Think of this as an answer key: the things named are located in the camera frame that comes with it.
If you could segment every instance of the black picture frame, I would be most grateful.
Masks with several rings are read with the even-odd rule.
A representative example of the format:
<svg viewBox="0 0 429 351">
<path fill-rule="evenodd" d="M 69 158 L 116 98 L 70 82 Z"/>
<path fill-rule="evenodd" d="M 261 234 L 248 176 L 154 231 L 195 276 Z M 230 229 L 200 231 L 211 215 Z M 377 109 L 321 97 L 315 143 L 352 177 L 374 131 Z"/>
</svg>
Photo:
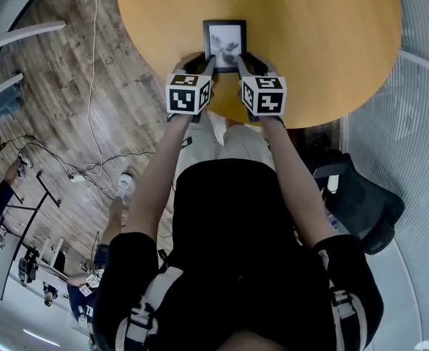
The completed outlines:
<svg viewBox="0 0 429 351">
<path fill-rule="evenodd" d="M 211 54 L 211 45 L 210 45 L 210 31 L 211 26 L 239 26 L 240 27 L 240 54 L 244 55 L 247 53 L 246 50 L 246 20 L 205 20 L 202 23 L 203 27 L 203 37 L 205 41 L 205 55 L 206 59 L 209 59 Z M 217 73 L 235 73 L 237 72 L 237 67 L 217 67 L 214 72 Z"/>
</svg>

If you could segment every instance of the leg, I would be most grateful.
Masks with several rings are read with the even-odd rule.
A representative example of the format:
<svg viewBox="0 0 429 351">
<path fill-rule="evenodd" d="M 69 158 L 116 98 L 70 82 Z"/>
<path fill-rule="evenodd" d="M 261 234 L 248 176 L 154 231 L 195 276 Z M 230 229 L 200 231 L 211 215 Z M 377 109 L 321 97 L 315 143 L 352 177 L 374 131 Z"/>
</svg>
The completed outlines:
<svg viewBox="0 0 429 351">
<path fill-rule="evenodd" d="M 107 266 L 110 242 L 121 233 L 121 214 L 124 211 L 124 198 L 128 194 L 133 178 L 126 173 L 120 175 L 118 182 L 118 194 L 110 206 L 109 222 L 104 230 L 104 234 L 96 248 L 94 256 L 94 270 Z"/>
<path fill-rule="evenodd" d="M 108 246 L 110 242 L 121 232 L 121 214 L 124 210 L 124 200 L 117 196 L 110 206 L 109 222 L 105 228 L 100 244 Z"/>
<path fill-rule="evenodd" d="M 18 84 L 12 85 L 0 93 L 0 117 L 20 109 L 19 95 L 20 87 Z"/>
<path fill-rule="evenodd" d="M 21 159 L 18 157 L 11 165 L 8 167 L 6 174 L 4 175 L 4 181 L 12 186 L 15 182 L 16 177 L 18 177 L 18 170 L 21 165 Z"/>
<path fill-rule="evenodd" d="M 180 156 L 178 157 L 175 182 L 178 176 L 187 168 L 198 162 L 215 160 L 221 145 L 214 135 L 213 125 L 204 112 L 198 124 L 191 123 L 186 130 Z"/>
<path fill-rule="evenodd" d="M 23 79 L 23 73 L 20 73 L 20 74 L 16 75 L 15 77 L 7 80 L 6 82 L 3 82 L 0 85 L 0 97 L 2 99 L 4 97 L 8 97 L 8 100 L 15 99 L 16 97 L 18 97 L 19 94 L 16 94 L 15 93 L 15 89 L 14 88 L 10 89 L 10 87 L 13 86 L 14 84 L 18 83 L 22 79 Z"/>
<path fill-rule="evenodd" d="M 262 162 L 274 169 L 273 155 L 263 136 L 242 124 L 226 121 L 224 148 L 218 159 L 245 159 Z"/>
</svg>

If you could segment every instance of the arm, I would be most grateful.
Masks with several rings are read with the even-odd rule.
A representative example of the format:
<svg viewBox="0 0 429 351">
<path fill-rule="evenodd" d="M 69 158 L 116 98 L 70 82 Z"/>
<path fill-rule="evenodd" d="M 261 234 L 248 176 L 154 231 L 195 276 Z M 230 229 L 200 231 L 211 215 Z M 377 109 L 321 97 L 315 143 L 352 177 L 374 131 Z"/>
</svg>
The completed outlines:
<svg viewBox="0 0 429 351">
<path fill-rule="evenodd" d="M 176 115 L 167 125 L 156 153 L 136 185 L 122 233 L 139 232 L 157 240 L 159 220 L 169 200 L 178 155 L 192 117 Z"/>
<path fill-rule="evenodd" d="M 271 117 L 261 117 L 260 121 L 270 144 L 286 206 L 304 243 L 311 248 L 335 235 L 324 212 L 318 187 L 282 123 Z"/>
<path fill-rule="evenodd" d="M 75 274 L 74 276 L 71 276 L 68 278 L 67 284 L 69 286 L 79 287 L 82 284 L 86 283 L 87 277 L 88 277 L 88 275 L 86 273 Z"/>
</svg>

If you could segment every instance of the cable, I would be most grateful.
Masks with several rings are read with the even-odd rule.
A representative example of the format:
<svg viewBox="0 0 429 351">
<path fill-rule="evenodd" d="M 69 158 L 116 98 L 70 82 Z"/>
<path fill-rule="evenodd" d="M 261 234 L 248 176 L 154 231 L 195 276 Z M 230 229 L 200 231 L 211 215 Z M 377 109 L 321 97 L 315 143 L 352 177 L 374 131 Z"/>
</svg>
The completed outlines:
<svg viewBox="0 0 429 351">
<path fill-rule="evenodd" d="M 96 203 L 96 205 L 97 205 L 97 208 L 104 214 L 104 215 L 106 215 L 106 216 L 109 216 L 109 213 L 108 212 L 106 212 L 106 211 L 104 211 L 102 208 L 100 208 L 100 205 L 98 204 L 98 202 L 97 202 L 97 200 L 96 200 L 96 198 L 94 197 L 94 195 L 92 195 L 92 193 L 91 193 L 91 196 L 92 196 L 92 198 L 94 199 L 94 202 Z"/>
<path fill-rule="evenodd" d="M 173 235 L 173 231 L 169 229 L 167 226 L 165 226 L 165 223 L 160 222 L 159 224 L 162 224 L 163 227 L 165 227 L 165 230 L 167 230 L 170 234 L 169 235 L 159 235 L 160 238 L 170 238 Z"/>
<path fill-rule="evenodd" d="M 99 11 L 99 0 L 96 0 L 96 12 L 94 14 L 94 38 L 92 41 L 92 79 L 91 79 L 91 86 L 89 88 L 89 101 L 88 101 L 88 123 L 89 123 L 89 129 L 91 130 L 92 138 L 94 140 L 94 143 L 96 144 L 97 151 L 99 152 L 100 157 L 100 165 L 97 164 L 86 164 L 84 165 L 84 169 L 86 169 L 86 172 L 88 172 L 91 176 L 101 176 L 103 173 L 107 176 L 107 179 L 109 181 L 109 186 L 104 190 L 108 190 L 110 187 L 112 187 L 112 179 L 110 176 L 105 172 L 104 170 L 104 158 L 102 157 L 102 152 L 99 147 L 99 144 L 97 143 L 96 135 L 94 134 L 94 130 L 92 129 L 91 124 L 91 100 L 92 100 L 92 87 L 94 85 L 94 79 L 96 77 L 96 36 L 97 36 L 97 13 Z M 99 167 L 98 173 L 92 173 L 91 170 L 93 170 L 95 167 Z"/>
<path fill-rule="evenodd" d="M 143 155 L 143 154 L 150 154 L 150 155 L 154 155 L 154 154 L 155 154 L 155 152 L 152 152 L 152 151 L 142 151 L 142 152 L 138 152 L 138 153 L 130 152 L 129 154 L 124 154 L 124 155 L 115 155 L 115 156 L 110 157 L 109 159 L 105 160 L 105 161 L 103 162 L 103 164 L 102 164 L 102 165 L 105 165 L 105 164 L 107 164 L 109 161 L 112 161 L 112 160 L 117 159 L 117 158 L 119 158 L 119 157 L 127 157 L 127 156 L 131 156 L 131 155 L 133 155 L 133 156 L 141 156 L 141 155 Z"/>
<path fill-rule="evenodd" d="M 113 198 L 109 195 L 109 194 L 107 194 L 106 192 L 104 192 L 103 190 L 101 190 L 101 189 L 99 189 L 99 194 L 104 194 L 108 199 L 110 199 L 110 200 L 112 200 L 113 201 Z"/>
<path fill-rule="evenodd" d="M 42 143 L 40 140 L 38 140 L 38 139 L 35 139 L 37 142 L 39 142 L 41 145 L 38 145 L 37 143 L 34 143 L 34 142 L 29 142 L 29 143 L 27 143 L 24 147 L 22 147 L 22 149 L 21 150 L 19 150 L 18 149 L 18 147 L 16 147 L 16 145 L 15 145 L 15 148 L 17 149 L 17 150 L 19 150 L 19 151 L 22 151 L 25 147 L 27 147 L 27 146 L 36 146 L 36 147 L 39 147 L 39 148 L 41 148 L 41 149 L 43 149 L 44 151 L 46 151 L 46 152 L 48 152 L 59 164 L 60 164 L 60 166 L 63 168 L 63 170 L 65 171 L 65 173 L 67 174 L 67 176 L 69 177 L 69 178 L 71 178 L 71 176 L 70 176 L 70 172 L 65 168 L 65 166 L 63 166 L 63 164 L 65 164 L 65 165 L 67 165 L 67 166 L 69 166 L 69 167 L 72 167 L 72 168 L 74 168 L 74 169 L 76 169 L 76 171 L 78 171 L 79 172 L 79 174 L 81 174 L 81 172 L 80 172 L 80 170 L 77 168 L 77 167 L 75 167 L 74 165 L 72 165 L 72 164 L 69 164 L 68 162 L 66 162 L 66 161 L 64 161 L 59 155 L 57 155 L 57 154 L 54 154 L 50 149 L 48 149 L 47 147 L 45 147 L 45 144 L 44 143 Z"/>
</svg>

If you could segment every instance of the white cable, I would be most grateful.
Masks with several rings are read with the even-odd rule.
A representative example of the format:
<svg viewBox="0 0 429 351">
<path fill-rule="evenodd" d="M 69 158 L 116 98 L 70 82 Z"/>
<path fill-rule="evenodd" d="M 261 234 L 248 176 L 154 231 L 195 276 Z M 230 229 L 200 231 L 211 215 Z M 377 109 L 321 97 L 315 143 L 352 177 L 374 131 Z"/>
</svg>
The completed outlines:
<svg viewBox="0 0 429 351">
<path fill-rule="evenodd" d="M 89 128 L 91 129 L 92 138 L 94 139 L 94 143 L 97 147 L 97 151 L 99 152 L 100 157 L 100 165 L 98 164 L 86 164 L 84 165 L 84 169 L 86 169 L 86 172 L 89 173 L 91 176 L 101 176 L 102 173 L 104 173 L 107 176 L 107 179 L 109 181 L 108 188 L 104 189 L 104 191 L 107 191 L 110 187 L 112 187 L 112 179 L 109 177 L 109 175 L 104 170 L 104 158 L 102 157 L 102 152 L 100 150 L 99 144 L 97 143 L 96 135 L 94 134 L 94 131 L 92 129 L 91 124 L 91 99 L 92 99 L 92 87 L 94 85 L 94 78 L 96 77 L 96 36 L 97 36 L 97 28 L 96 28 L 96 22 L 97 22 L 97 12 L 99 10 L 99 0 L 96 0 L 96 12 L 94 14 L 94 38 L 92 42 L 92 79 L 91 79 L 91 86 L 89 89 L 89 101 L 88 101 L 88 123 Z M 92 173 L 91 170 L 95 167 L 98 167 L 100 171 L 98 173 Z"/>
</svg>

